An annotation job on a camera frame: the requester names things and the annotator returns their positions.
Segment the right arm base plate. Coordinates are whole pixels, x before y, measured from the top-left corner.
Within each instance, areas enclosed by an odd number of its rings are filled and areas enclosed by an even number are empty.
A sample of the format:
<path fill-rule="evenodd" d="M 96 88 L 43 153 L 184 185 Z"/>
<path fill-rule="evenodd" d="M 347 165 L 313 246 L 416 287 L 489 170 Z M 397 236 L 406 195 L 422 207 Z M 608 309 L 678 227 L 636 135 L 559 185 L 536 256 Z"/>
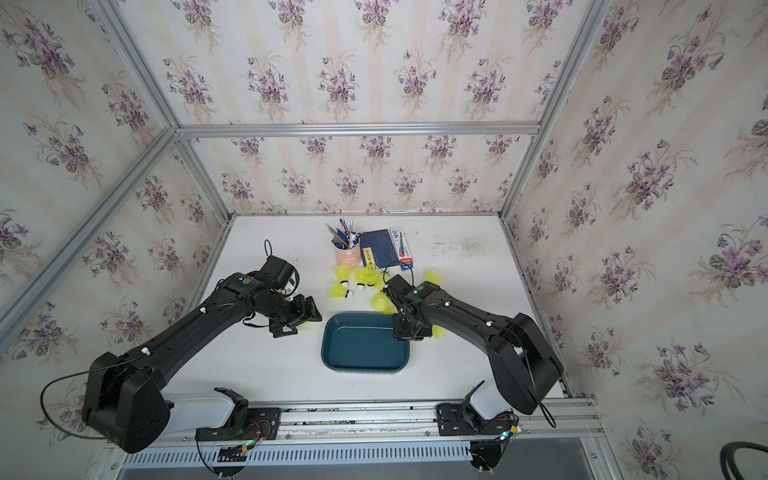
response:
<path fill-rule="evenodd" d="M 511 411 L 483 418 L 468 402 L 439 403 L 436 422 L 440 436 L 509 436 L 517 432 L 519 417 Z"/>

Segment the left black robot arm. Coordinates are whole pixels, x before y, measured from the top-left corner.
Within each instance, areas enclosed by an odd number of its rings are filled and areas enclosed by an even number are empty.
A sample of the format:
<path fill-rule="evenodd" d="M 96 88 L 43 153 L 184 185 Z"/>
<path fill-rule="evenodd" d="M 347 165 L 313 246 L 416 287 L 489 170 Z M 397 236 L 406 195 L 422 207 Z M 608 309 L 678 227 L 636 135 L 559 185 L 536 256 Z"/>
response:
<path fill-rule="evenodd" d="M 199 306 L 157 336 L 120 356 L 99 356 L 87 374 L 83 423 L 127 453 L 178 430 L 241 433 L 248 407 L 236 392 L 217 388 L 172 399 L 162 390 L 200 350 L 244 319 L 265 317 L 275 338 L 297 334 L 305 322 L 321 321 L 312 297 L 285 290 L 299 281 L 293 265 L 270 255 L 261 269 L 220 280 Z"/>

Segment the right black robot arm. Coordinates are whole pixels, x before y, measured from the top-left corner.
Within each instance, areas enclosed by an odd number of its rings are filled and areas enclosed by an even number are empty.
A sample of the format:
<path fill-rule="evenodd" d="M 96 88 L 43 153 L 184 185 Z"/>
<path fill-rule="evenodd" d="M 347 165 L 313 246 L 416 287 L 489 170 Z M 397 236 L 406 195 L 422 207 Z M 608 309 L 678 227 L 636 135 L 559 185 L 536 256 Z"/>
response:
<path fill-rule="evenodd" d="M 420 341 L 431 337 L 438 326 L 486 354 L 494 386 L 479 388 L 469 397 L 470 408 L 485 420 L 509 409 L 534 413 L 561 379 L 561 361 L 526 314 L 492 314 L 432 282 L 414 286 L 400 275 L 385 282 L 383 293 L 396 309 L 392 315 L 396 339 Z"/>

